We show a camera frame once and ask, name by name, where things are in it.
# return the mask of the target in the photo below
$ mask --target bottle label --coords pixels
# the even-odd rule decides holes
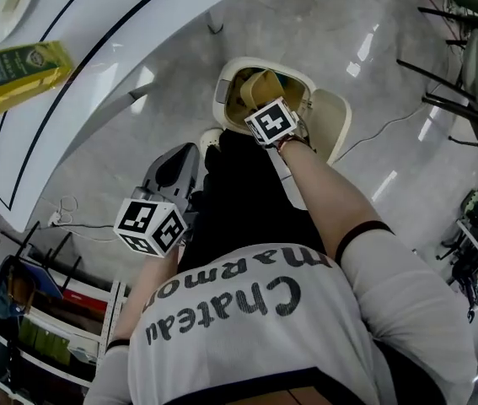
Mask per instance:
[[[58,67],[59,64],[47,44],[0,51],[0,86]]]

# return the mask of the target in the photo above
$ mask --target black strap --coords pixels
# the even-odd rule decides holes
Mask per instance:
[[[341,242],[338,245],[338,249],[336,249],[336,256],[334,257],[334,261],[336,262],[336,264],[341,264],[341,257],[343,256],[344,250],[349,246],[349,243],[351,243],[360,234],[371,230],[385,230],[394,234],[392,232],[392,229],[390,229],[385,222],[381,222],[379,220],[369,220],[368,222],[364,222],[363,224],[357,225],[355,228],[349,231],[343,239],[341,239]]]
[[[314,387],[322,397],[333,405],[365,405],[353,391],[331,376],[321,372],[318,368],[293,370],[245,381],[232,382],[221,386],[208,387],[172,399],[166,405],[231,403],[267,393],[287,392],[295,388],[310,386]]]
[[[120,346],[125,346],[129,347],[130,346],[130,339],[115,339],[114,341],[111,341],[107,345],[107,349],[105,352],[107,353],[110,349],[114,347],[120,347]]]

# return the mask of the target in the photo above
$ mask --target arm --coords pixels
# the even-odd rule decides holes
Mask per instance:
[[[145,265],[122,309],[112,341],[129,340],[145,303],[152,293],[177,273],[179,250],[175,247],[164,259],[147,256]],[[126,405],[132,403],[128,388],[128,345],[115,343],[105,354],[96,377],[85,397],[85,405]]]
[[[335,259],[347,233],[379,220],[366,197],[306,145],[290,141],[281,154],[327,255]],[[370,229],[353,237],[346,239],[336,261],[373,337],[422,367],[448,403],[467,403],[476,358],[466,309],[439,275],[395,235]]]
[[[332,259],[349,231],[364,222],[380,220],[366,197],[308,146],[290,141],[280,154]]]
[[[113,340],[130,339],[145,303],[156,289],[177,274],[179,248],[175,247],[164,259],[147,256],[143,270],[122,309],[113,333]]]

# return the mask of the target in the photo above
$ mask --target bracelet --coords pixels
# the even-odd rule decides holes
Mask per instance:
[[[306,142],[306,140],[304,138],[298,137],[297,135],[293,134],[289,137],[282,138],[281,140],[278,141],[278,144],[276,146],[276,150],[277,150],[278,154],[282,154],[283,148],[290,141],[298,141],[299,143],[302,143],[302,144],[309,147],[308,143]]]

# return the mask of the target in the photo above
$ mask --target yellow bottle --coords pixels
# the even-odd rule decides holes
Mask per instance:
[[[57,41],[0,51],[0,114],[61,83],[72,68]]]

